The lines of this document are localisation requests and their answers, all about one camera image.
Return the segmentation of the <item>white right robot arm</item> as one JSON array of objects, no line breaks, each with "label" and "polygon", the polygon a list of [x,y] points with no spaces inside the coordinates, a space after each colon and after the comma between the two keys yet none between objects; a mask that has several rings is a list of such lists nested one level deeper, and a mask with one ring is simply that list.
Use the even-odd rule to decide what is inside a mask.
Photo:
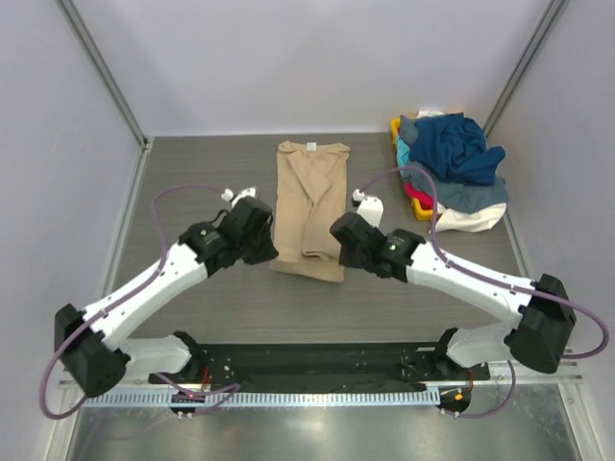
[{"label": "white right robot arm", "polygon": [[490,326],[443,334],[439,351],[456,365],[516,360],[535,372],[557,371],[576,323],[559,279],[493,271],[444,253],[408,230],[385,234],[356,212],[338,218],[331,234],[341,246],[343,265],[439,290],[495,318]]}]

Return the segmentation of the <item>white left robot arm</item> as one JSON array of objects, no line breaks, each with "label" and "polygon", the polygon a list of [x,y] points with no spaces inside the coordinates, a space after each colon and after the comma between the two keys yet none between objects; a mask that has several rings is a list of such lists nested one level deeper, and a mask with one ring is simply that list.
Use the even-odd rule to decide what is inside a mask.
[{"label": "white left robot arm", "polygon": [[219,224],[191,225],[159,261],[121,288],[78,310],[55,316],[55,349],[67,372],[89,398],[106,394],[124,378],[156,373],[178,382],[202,376],[206,355],[186,332],[155,339],[132,333],[185,290],[241,260],[247,265],[277,257],[271,238],[273,211],[261,200],[234,201]]}]

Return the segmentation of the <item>beige t-shirt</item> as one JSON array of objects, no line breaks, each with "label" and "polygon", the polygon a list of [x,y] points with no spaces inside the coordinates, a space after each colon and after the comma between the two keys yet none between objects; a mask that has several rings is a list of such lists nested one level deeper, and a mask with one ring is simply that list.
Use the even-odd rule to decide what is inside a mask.
[{"label": "beige t-shirt", "polygon": [[330,234],[346,210],[347,162],[342,143],[285,141],[277,152],[274,271],[326,282],[344,280],[340,244]]}]

